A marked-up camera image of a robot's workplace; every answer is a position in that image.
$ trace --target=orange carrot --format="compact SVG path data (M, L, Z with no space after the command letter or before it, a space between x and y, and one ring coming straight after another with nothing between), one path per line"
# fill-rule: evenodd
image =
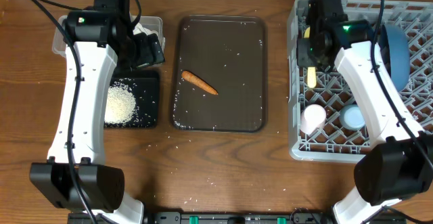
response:
M184 78L186 81L192 83L193 85L197 85L199 88L205 90L206 92L209 92L213 95L218 95L218 92L214 88L212 88L206 82L199 79L196 75L194 75L188 71L182 72L182 78Z

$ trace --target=wooden table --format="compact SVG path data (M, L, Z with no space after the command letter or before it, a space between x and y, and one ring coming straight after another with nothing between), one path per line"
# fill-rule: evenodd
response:
M75 7L93 0L52 0ZM159 124L105 130L106 164L121 168L126 190L151 211L292 212L327 210L354 186L353 164L301 162L288 154L286 21L295 0L140 0L144 16L164 20L166 63L159 67ZM59 18L68 12L46 5ZM132 13L137 13L135 4ZM259 133L179 131L168 121L175 43L189 14L258 16L268 29L268 115ZM0 220L65 223L29 181L44 162L60 116L66 61L51 52L54 26L29 0L9 0L0 25ZM396 206L431 219L433 191Z

